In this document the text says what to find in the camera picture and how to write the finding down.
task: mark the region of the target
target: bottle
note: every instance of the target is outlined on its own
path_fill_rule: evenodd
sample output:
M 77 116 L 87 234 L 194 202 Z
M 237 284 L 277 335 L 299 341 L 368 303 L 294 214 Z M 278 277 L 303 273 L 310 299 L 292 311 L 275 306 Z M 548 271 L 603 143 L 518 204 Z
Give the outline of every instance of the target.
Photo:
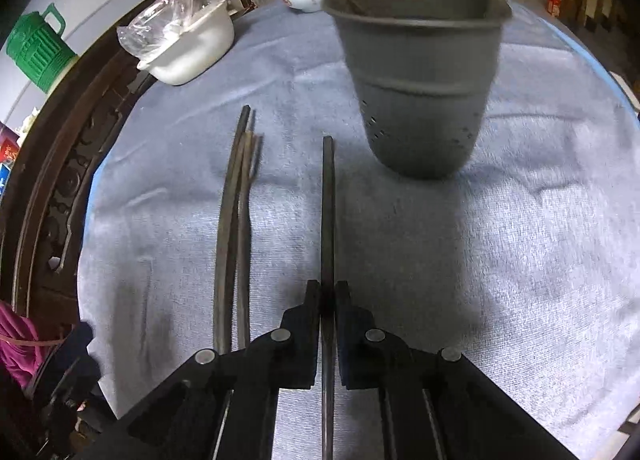
M 576 0 L 562 0 L 560 3 L 559 20 L 572 31 L 576 27 L 578 14 L 578 3 Z
M 57 31 L 46 22 L 49 14 L 60 24 Z M 49 4 L 42 15 L 33 12 L 21 16 L 6 41 L 7 55 L 45 93 L 78 58 L 61 38 L 65 27 L 65 19 L 55 5 Z

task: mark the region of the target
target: red label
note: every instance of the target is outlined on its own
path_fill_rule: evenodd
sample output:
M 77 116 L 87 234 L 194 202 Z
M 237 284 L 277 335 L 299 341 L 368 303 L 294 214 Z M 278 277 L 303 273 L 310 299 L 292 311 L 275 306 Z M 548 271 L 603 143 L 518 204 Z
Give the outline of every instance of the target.
M 560 16 L 560 4 L 562 0 L 546 0 L 546 11 L 558 18 Z
M 19 150 L 20 148 L 14 145 L 9 139 L 5 139 L 0 147 L 0 163 L 6 164 L 11 168 L 14 165 Z

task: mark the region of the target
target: plastic bag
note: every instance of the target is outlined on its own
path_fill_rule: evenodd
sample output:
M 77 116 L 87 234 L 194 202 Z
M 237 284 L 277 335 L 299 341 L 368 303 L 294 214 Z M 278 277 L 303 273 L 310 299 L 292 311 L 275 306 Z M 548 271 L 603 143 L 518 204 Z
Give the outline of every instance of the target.
M 127 27 L 118 27 L 120 45 L 142 61 L 152 60 L 220 1 L 156 0 Z

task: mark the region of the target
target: table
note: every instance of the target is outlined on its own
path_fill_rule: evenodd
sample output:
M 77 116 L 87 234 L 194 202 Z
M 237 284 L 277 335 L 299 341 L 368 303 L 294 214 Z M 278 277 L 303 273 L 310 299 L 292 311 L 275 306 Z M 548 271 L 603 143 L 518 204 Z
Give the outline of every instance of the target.
M 140 98 L 94 177 L 78 268 L 116 414 L 212 344 L 218 209 L 247 103 L 264 135 L 252 337 L 319 277 L 330 134 L 336 278 L 354 302 L 411 347 L 462 349 L 574 454 L 592 456 L 640 393 L 638 121 L 581 46 L 513 9 L 476 149 L 443 181 L 399 177 L 370 153 L 324 13 L 251 12 L 206 73 Z M 382 458 L 375 394 L 336 395 L 336 458 Z M 319 379 L 282 393 L 273 457 L 319 458 L 319 416 Z

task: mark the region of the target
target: gray plastic cup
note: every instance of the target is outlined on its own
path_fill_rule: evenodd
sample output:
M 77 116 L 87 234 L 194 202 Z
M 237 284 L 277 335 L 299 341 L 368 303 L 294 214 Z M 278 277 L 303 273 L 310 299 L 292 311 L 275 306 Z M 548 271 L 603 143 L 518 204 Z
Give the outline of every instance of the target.
M 331 0 L 369 147 L 392 170 L 437 179 L 473 151 L 494 79 L 505 0 Z

